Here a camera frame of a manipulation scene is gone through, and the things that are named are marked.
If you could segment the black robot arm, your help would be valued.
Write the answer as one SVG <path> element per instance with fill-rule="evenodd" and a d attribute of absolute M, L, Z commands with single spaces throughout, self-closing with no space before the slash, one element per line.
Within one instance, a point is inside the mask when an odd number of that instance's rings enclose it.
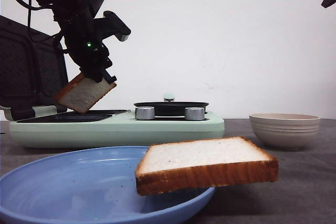
<path fill-rule="evenodd" d="M 42 9 L 53 12 L 54 21 L 60 27 L 60 31 L 51 36 L 54 48 L 62 54 L 69 54 L 86 78 L 97 83 L 116 81 L 116 77 L 107 72 L 112 61 L 103 40 L 115 36 L 119 41 L 125 41 L 131 31 L 112 11 L 105 11 L 102 18 L 96 17 L 104 0 L 16 1 L 29 14 Z"/>

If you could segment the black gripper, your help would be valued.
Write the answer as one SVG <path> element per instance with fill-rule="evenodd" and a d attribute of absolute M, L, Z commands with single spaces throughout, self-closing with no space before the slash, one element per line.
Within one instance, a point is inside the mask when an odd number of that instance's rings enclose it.
<path fill-rule="evenodd" d="M 106 69 L 112 66 L 108 48 L 95 31 L 94 19 L 104 0 L 54 0 L 54 20 L 65 39 L 67 52 L 81 73 L 96 83 L 117 81 Z"/>

